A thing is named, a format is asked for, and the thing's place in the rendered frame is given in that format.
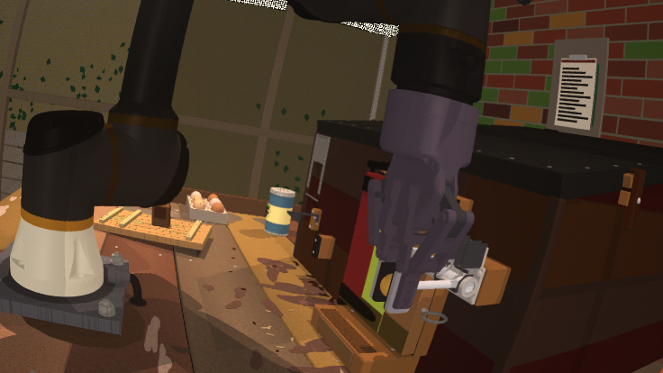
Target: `egg carton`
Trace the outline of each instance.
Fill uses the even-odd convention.
[[[186,195],[186,211],[189,213],[190,221],[203,221],[208,223],[228,224],[228,211],[212,212],[210,204],[204,200],[204,210],[194,208],[191,196]]]

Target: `green brick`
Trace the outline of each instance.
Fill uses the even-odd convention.
[[[501,46],[490,49],[490,59],[516,59],[518,58],[517,46]]]
[[[530,60],[506,60],[502,65],[503,74],[529,74],[530,72]]]
[[[494,125],[495,124],[495,118],[479,117],[478,123],[479,124],[486,124],[486,125]]]
[[[626,42],[624,57],[628,59],[663,59],[663,41]]]
[[[490,11],[490,19],[488,19],[490,22],[494,21],[503,21],[506,19],[506,8],[503,7],[502,9],[493,9]]]
[[[530,91],[527,98],[527,105],[534,105],[538,107],[548,108],[550,104],[550,93],[542,93],[540,91]]]
[[[488,101],[494,103],[497,101],[497,94],[499,89],[484,88],[481,90],[481,101]]]
[[[484,113],[484,103],[474,103],[472,105],[475,106],[477,110],[479,110],[479,115]]]
[[[500,60],[487,60],[484,74],[499,74],[502,72],[502,61]]]

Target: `egg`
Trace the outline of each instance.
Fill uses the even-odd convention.
[[[204,210],[204,200],[202,197],[197,197],[194,199],[194,208]]]
[[[218,204],[212,205],[212,212],[219,212],[220,214],[222,214],[223,212],[225,212],[225,207],[223,207],[223,204],[219,202]]]

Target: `wooden pallet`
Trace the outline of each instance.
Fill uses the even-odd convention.
[[[145,241],[166,243],[167,245],[192,250],[203,250],[212,232],[211,225],[201,224],[200,221],[192,222],[172,218],[170,219],[169,228],[152,226],[151,214],[137,214],[137,212],[140,212],[140,210],[130,212],[118,207],[109,214],[97,219],[94,227],[98,231],[115,233]]]

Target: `robotic hand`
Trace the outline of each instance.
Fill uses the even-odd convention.
[[[403,89],[389,92],[380,146],[394,157],[386,179],[369,185],[369,198],[383,199],[370,198],[369,242],[381,261],[396,262],[388,313],[410,309],[422,273],[440,271],[474,223],[455,199],[459,169],[471,161],[477,120],[472,105]]]

